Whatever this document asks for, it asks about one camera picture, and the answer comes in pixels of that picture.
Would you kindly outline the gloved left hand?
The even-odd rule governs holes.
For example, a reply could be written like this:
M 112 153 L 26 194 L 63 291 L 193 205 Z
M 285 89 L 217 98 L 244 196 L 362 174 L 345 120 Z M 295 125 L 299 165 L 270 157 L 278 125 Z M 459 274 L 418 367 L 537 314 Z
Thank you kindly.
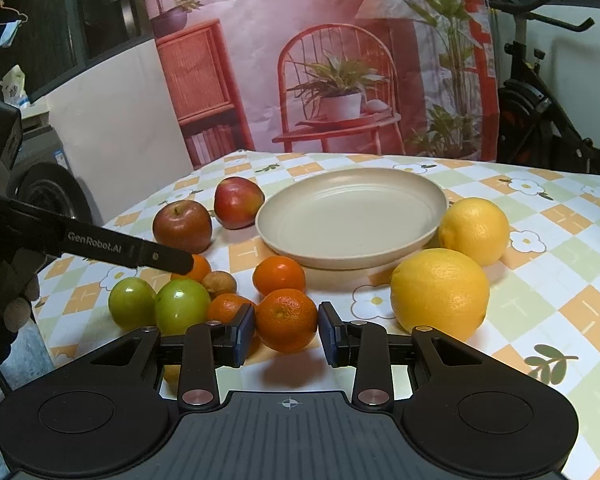
M 40 296 L 38 272 L 47 258 L 29 249 L 0 253 L 0 364 L 10 355 L 18 330 L 32 315 L 32 304 Z

